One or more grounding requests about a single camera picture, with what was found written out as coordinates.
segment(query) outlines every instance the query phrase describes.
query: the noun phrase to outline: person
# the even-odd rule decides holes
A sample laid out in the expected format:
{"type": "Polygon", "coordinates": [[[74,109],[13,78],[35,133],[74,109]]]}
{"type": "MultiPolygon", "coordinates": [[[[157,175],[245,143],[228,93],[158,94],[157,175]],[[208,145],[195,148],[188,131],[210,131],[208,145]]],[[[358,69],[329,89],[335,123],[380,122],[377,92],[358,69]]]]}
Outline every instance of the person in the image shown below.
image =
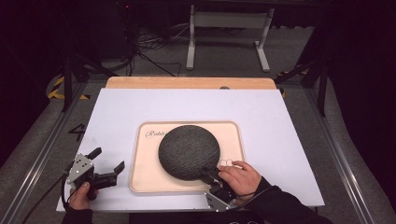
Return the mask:
{"type": "MultiPolygon", "coordinates": [[[[293,195],[274,188],[252,166],[243,161],[233,161],[233,166],[220,166],[219,176],[234,190],[235,205],[249,202],[246,209],[253,211],[262,220],[272,224],[331,224],[326,217],[322,217],[310,208],[301,204],[293,195]]],[[[87,198],[90,184],[84,183],[70,197],[69,207],[66,208],[63,224],[92,223],[92,210],[87,198]]]]}

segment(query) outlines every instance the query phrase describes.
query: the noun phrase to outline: round dark gray object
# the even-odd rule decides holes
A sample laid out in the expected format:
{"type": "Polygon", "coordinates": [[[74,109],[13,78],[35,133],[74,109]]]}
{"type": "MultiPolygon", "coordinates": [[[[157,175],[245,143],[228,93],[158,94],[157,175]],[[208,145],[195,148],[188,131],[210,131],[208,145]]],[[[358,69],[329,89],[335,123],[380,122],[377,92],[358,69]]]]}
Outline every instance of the round dark gray object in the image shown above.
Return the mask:
{"type": "Polygon", "coordinates": [[[158,156],[169,175],[181,180],[196,180],[200,177],[200,169],[218,165],[219,142],[202,127],[183,125],[165,135],[158,156]]]}

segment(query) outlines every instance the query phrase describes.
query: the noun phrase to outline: beige tray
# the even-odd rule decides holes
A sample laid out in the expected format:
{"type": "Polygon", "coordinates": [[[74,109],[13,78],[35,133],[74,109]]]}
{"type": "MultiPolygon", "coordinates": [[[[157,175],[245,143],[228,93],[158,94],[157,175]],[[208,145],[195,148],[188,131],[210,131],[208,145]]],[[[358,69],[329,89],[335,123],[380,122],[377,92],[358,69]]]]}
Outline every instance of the beige tray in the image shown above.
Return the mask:
{"type": "Polygon", "coordinates": [[[158,159],[158,147],[165,134],[181,125],[197,125],[215,135],[219,142],[219,164],[244,161],[237,125],[232,121],[208,122],[146,122],[138,131],[134,162],[131,169],[130,188],[135,192],[166,192],[207,190],[200,180],[184,181],[170,176],[158,159]]]}

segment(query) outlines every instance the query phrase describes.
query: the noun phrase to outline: hand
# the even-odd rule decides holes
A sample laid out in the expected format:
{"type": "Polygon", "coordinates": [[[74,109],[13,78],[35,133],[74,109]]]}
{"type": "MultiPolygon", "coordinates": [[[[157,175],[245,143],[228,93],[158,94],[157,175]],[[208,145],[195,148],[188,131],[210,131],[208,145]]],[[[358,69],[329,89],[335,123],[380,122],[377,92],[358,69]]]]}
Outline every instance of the hand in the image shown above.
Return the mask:
{"type": "Polygon", "coordinates": [[[90,200],[88,200],[87,193],[90,190],[90,183],[85,182],[79,187],[77,191],[70,189],[70,203],[69,206],[76,210],[83,210],[90,208],[90,200]]]}
{"type": "Polygon", "coordinates": [[[227,181],[230,187],[240,197],[236,197],[235,205],[241,205],[251,199],[262,180],[262,176],[244,161],[233,161],[233,165],[220,166],[219,176],[227,181]]]}

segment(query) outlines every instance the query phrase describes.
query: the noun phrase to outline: white tabletop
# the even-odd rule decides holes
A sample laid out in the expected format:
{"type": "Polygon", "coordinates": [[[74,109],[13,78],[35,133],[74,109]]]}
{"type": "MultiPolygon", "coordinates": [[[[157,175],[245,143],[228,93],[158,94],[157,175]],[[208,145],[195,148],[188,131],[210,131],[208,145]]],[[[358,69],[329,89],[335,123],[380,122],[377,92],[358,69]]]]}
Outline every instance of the white tabletop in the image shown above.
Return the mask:
{"type": "MultiPolygon", "coordinates": [[[[277,90],[102,89],[78,153],[105,174],[125,161],[118,185],[101,189],[91,209],[112,212],[204,211],[201,191],[137,193],[129,187],[137,131],[147,121],[230,120],[239,127],[246,162],[307,206],[324,205],[288,110],[277,90]]],[[[70,187],[66,186],[66,197],[70,187]]],[[[63,211],[59,201],[57,211],[63,211]]]]}

